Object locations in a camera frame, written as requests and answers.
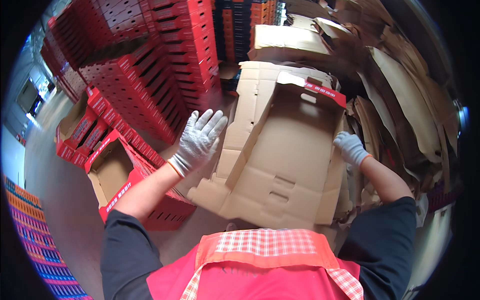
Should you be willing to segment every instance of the apron strap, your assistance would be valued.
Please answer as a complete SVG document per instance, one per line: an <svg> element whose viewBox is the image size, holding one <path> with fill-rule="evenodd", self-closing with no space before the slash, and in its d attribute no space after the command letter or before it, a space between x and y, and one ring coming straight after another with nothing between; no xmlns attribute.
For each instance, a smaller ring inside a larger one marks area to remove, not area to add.
<svg viewBox="0 0 480 300"><path fill-rule="evenodd" d="M239 262L272 269L294 265L322 267L351 300L363 300L363 287L339 267L326 237L305 229L237 230L203 236L195 258L195 273L180 300L196 300L206 264Z"/></svg>

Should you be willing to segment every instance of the forearm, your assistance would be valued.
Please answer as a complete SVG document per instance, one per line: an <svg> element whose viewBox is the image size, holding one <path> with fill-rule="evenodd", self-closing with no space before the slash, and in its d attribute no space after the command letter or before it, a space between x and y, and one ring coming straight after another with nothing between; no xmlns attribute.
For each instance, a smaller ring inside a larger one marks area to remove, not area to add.
<svg viewBox="0 0 480 300"><path fill-rule="evenodd" d="M164 164L160 169L130 188L114 209L143 222L160 203L165 193L181 179L182 177L170 164Z"/></svg>
<svg viewBox="0 0 480 300"><path fill-rule="evenodd" d="M366 157L360 171L370 180L383 203L387 204L402 197L413 197L408 185L395 172L375 158Z"/></svg>

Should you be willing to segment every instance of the plaid apron trim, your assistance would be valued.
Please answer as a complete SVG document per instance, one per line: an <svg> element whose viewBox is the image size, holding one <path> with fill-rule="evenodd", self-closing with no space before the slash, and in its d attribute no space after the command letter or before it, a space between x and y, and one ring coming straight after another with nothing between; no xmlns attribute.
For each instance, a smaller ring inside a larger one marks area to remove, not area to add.
<svg viewBox="0 0 480 300"><path fill-rule="evenodd" d="M310 232L304 229L224 232L219 237L215 252L252 253L263 257L317 253ZM208 263L213 262L204 263L193 274L180 300L197 299L202 268ZM349 299L363 300L363 287L349 271L342 268L325 270Z"/></svg>

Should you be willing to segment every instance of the gloved hand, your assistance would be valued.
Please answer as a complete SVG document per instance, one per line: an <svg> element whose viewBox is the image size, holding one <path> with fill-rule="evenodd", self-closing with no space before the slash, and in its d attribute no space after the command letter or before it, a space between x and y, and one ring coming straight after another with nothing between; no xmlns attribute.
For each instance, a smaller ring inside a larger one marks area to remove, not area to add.
<svg viewBox="0 0 480 300"><path fill-rule="evenodd" d="M343 159L355 168L360 168L362 161L366 157L372 156L363 149L363 144L356 134L346 131L339 132L333 140L333 144L340 148Z"/></svg>
<svg viewBox="0 0 480 300"><path fill-rule="evenodd" d="M179 149L168 162L182 176L206 164L215 153L220 138L218 137L227 124L228 118L218 110L207 110L200 118L194 111L185 125L180 137Z"/></svg>

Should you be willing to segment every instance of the black sleeve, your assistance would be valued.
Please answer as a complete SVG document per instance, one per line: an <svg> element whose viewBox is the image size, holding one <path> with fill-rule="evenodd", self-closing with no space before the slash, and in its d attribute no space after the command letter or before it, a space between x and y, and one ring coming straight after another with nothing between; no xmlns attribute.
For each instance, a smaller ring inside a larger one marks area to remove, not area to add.
<svg viewBox="0 0 480 300"><path fill-rule="evenodd" d="M151 299L146 278L161 267L158 249L143 225L112 210L105 223L100 258L105 300Z"/></svg>
<svg viewBox="0 0 480 300"><path fill-rule="evenodd" d="M359 214L338 257L360 265L365 300L400 299L410 280L415 201L397 201Z"/></svg>

